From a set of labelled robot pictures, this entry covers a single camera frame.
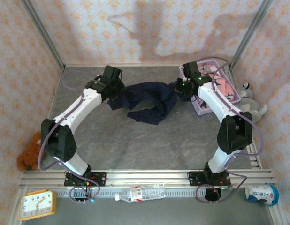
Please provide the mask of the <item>aluminium side rail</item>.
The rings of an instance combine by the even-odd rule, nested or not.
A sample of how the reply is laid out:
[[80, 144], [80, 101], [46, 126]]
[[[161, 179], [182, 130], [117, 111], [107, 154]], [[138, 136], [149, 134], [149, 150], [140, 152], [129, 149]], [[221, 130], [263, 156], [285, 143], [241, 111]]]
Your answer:
[[[236, 80], [234, 78], [232, 69], [230, 69], [229, 66], [224, 67], [225, 74], [228, 76], [229, 81], [232, 83], [232, 85], [235, 87], [237, 92], [239, 92], [239, 85], [236, 83]], [[253, 154], [257, 154], [259, 152], [259, 148], [256, 147], [256, 142], [254, 139], [252, 139], [252, 143], [246, 147], [247, 153], [249, 154], [248, 158], [251, 163], [252, 169], [261, 169], [261, 160], [259, 156], [253, 156]]]
[[55, 90], [53, 92], [53, 98], [52, 98], [52, 101], [51, 101], [51, 104], [50, 104], [50, 107], [49, 107], [49, 111], [48, 111], [47, 116], [46, 116], [46, 118], [48, 118], [48, 119], [51, 118], [52, 113], [53, 113], [56, 97], [57, 97], [57, 94], [58, 94], [58, 89], [59, 89], [59, 86], [61, 84], [61, 80], [62, 80], [62, 77], [63, 77], [64, 70], [65, 70], [65, 66], [61, 69], [59, 80], [58, 80], [58, 82], [56, 84], [56, 87], [55, 87]]

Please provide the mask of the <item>white blue yogurt cup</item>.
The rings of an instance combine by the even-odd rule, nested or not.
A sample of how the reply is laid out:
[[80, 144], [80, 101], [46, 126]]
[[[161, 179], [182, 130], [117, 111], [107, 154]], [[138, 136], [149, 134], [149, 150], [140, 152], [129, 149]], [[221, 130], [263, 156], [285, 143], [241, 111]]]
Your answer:
[[246, 187], [245, 197], [250, 202], [263, 203], [271, 207], [277, 205], [279, 192], [274, 185], [265, 183], [263, 185]]

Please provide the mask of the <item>aluminium frame post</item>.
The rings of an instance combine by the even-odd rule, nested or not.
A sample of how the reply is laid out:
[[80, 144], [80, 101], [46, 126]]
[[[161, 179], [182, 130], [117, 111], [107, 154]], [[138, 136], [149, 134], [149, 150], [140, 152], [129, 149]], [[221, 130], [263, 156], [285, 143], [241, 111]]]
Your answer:
[[238, 46], [238, 48], [237, 48], [237, 50], [236, 50], [236, 52], [231, 60], [230, 67], [229, 67], [230, 69], [233, 70], [236, 67], [237, 63], [241, 59], [242, 54], [246, 50], [251, 38], [255, 34], [257, 28], [259, 27], [259, 25], [263, 21], [266, 13], [268, 12], [270, 6], [273, 3], [273, 1], [274, 0], [263, 0], [262, 1], [262, 4], [260, 5], [258, 11], [255, 13], [252, 22], [250, 23], [242, 41], [240, 42], [240, 45]]
[[34, 26], [38, 30], [40, 36], [42, 37], [45, 45], [47, 46], [49, 52], [53, 56], [55, 62], [57, 63], [60, 70], [64, 70], [65, 64], [63, 63], [60, 54], [58, 53], [56, 47], [52, 39], [50, 38], [45, 26], [43, 25], [37, 11], [35, 10], [31, 0], [20, 0], [21, 4], [23, 5], [24, 9], [26, 10], [27, 14], [31, 18]]

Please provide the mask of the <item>brown plush toy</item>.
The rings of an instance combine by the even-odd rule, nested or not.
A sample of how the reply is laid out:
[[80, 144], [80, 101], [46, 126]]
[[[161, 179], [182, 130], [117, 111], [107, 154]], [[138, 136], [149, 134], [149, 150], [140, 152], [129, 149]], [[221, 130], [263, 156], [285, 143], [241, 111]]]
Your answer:
[[41, 132], [36, 132], [27, 148], [17, 157], [20, 171], [38, 170], [38, 157], [41, 150]]

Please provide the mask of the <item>black controller box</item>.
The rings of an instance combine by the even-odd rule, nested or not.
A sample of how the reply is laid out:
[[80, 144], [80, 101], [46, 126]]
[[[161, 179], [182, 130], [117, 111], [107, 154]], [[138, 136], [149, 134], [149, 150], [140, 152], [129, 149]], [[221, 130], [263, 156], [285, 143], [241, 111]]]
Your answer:
[[220, 188], [208, 188], [206, 189], [205, 199], [209, 202], [218, 201], [221, 198], [221, 189]]
[[93, 191], [89, 188], [76, 188], [73, 190], [71, 197], [75, 201], [85, 202], [92, 197]]

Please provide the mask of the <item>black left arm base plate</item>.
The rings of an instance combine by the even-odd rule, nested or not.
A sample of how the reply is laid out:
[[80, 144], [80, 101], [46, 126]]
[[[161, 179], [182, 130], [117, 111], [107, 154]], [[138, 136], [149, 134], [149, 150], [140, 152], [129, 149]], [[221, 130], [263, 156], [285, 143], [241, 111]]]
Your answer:
[[[70, 172], [66, 172], [64, 180], [64, 186], [94, 186], [92, 182], [86, 181], [84, 179], [78, 178]], [[98, 183], [99, 186], [104, 187], [106, 183], [106, 172], [88, 172], [87, 178]]]

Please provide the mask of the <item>clear plastic water bottle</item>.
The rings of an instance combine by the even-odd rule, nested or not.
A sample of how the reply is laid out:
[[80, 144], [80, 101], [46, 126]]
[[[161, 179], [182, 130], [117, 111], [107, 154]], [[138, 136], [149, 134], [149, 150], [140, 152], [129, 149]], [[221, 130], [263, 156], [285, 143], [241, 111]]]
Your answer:
[[163, 184], [138, 185], [128, 187], [114, 196], [116, 201], [127, 203], [159, 200], [166, 197], [166, 190]]

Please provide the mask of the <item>lilac plastic basket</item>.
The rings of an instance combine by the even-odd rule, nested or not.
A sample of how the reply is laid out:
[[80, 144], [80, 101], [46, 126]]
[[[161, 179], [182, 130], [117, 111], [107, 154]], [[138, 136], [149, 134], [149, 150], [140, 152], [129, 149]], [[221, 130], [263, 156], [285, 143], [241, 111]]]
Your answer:
[[[209, 63], [209, 64], [212, 64], [212, 65], [216, 65], [218, 68], [221, 67], [220, 64], [216, 61], [216, 58], [209, 58], [209, 59], [198, 60], [197, 61], [198, 66], [201, 65], [201, 64], [205, 64], [205, 63]], [[195, 111], [196, 111], [196, 113], [198, 115], [203, 115], [203, 114], [207, 114], [207, 113], [211, 113], [212, 112], [212, 109], [209, 107], [209, 105], [204, 100], [200, 99], [197, 96], [192, 96], [191, 97], [191, 103], [192, 103], [192, 105], [193, 105], [193, 107], [194, 107], [194, 109], [195, 109]]]

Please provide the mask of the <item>grey plush toy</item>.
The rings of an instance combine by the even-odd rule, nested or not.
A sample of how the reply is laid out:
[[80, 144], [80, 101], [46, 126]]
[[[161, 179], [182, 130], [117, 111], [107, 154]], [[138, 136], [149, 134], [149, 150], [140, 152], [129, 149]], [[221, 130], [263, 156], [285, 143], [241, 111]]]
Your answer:
[[248, 82], [243, 84], [243, 86], [239, 89], [238, 94], [241, 100], [236, 103], [236, 107], [238, 107], [242, 112], [249, 112], [252, 115], [253, 123], [258, 122], [267, 112], [268, 105], [260, 105], [253, 99], [253, 92]]

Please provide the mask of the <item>wide aluminium mounting rail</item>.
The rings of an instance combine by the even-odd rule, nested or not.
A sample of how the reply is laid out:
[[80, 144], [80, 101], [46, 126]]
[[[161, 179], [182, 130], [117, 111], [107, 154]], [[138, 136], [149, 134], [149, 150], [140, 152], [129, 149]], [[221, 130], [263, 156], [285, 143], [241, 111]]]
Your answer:
[[[126, 188], [134, 185], [164, 184], [167, 188], [187, 188], [190, 186], [189, 170], [107, 170], [104, 188]], [[264, 183], [275, 184], [270, 169], [229, 169], [233, 187], [247, 177], [243, 187]], [[23, 174], [20, 186], [24, 188], [62, 188], [66, 172], [48, 170], [28, 171]]]

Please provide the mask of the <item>pink patterned shorts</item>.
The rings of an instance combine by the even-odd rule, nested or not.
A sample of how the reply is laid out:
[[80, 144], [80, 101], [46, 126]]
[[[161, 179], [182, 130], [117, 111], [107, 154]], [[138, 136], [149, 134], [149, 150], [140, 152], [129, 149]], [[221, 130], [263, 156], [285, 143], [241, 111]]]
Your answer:
[[[208, 75], [211, 78], [213, 77], [217, 68], [218, 67], [216, 65], [212, 65], [209, 63], [201, 64], [198, 66], [198, 70], [202, 76]], [[214, 85], [226, 97], [226, 99], [229, 102], [236, 104], [237, 102], [240, 101], [240, 97], [237, 95], [231, 83], [227, 80], [222, 69], [220, 69], [214, 76]]]

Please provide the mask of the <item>yellow alarm clock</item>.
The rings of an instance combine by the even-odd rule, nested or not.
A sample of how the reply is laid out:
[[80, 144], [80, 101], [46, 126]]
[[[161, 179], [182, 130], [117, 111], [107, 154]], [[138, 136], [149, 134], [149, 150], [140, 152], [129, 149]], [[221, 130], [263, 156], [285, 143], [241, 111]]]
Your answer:
[[28, 193], [20, 200], [18, 219], [20, 221], [53, 215], [57, 209], [57, 193], [52, 190], [39, 190]]

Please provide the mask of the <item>navy blue garment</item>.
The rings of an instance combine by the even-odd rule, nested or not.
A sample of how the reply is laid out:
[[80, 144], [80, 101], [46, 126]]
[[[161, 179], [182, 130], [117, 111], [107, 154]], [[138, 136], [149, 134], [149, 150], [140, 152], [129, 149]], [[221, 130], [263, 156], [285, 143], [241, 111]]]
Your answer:
[[137, 122], [158, 125], [170, 113], [177, 103], [177, 99], [190, 101], [190, 95], [184, 95], [175, 91], [175, 83], [143, 82], [126, 87], [126, 90], [114, 100], [108, 100], [112, 110], [120, 108], [134, 109], [142, 101], [151, 101], [153, 108], [140, 111], [130, 111], [127, 117]]

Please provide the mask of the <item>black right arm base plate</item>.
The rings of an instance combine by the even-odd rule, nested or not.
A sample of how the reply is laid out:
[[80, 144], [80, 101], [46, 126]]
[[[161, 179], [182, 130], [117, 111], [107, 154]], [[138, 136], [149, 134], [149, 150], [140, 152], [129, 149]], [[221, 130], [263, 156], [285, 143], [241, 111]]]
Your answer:
[[210, 184], [213, 186], [230, 186], [230, 176], [226, 171], [220, 173], [211, 173], [208, 170], [190, 171], [187, 173], [190, 186], [200, 186]]

